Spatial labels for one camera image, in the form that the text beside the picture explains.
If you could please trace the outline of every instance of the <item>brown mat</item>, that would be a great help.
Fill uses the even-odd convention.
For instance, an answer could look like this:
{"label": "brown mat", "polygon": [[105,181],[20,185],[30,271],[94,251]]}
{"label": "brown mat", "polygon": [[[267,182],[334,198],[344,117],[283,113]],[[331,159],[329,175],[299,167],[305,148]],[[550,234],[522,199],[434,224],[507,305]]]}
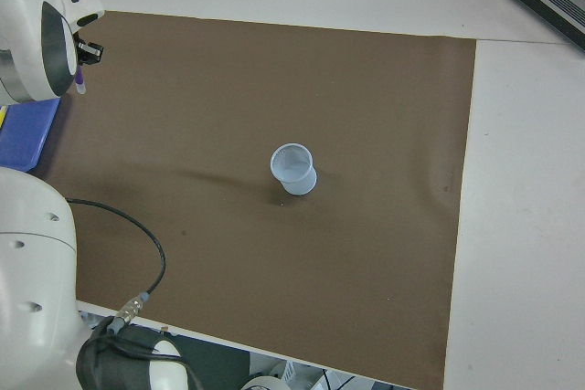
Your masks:
{"label": "brown mat", "polygon": [[[441,388],[474,41],[122,13],[83,36],[104,59],[37,173],[163,241],[144,317]],[[271,176],[287,142],[313,153],[307,196]],[[79,299],[117,309],[157,254],[74,214]]]}

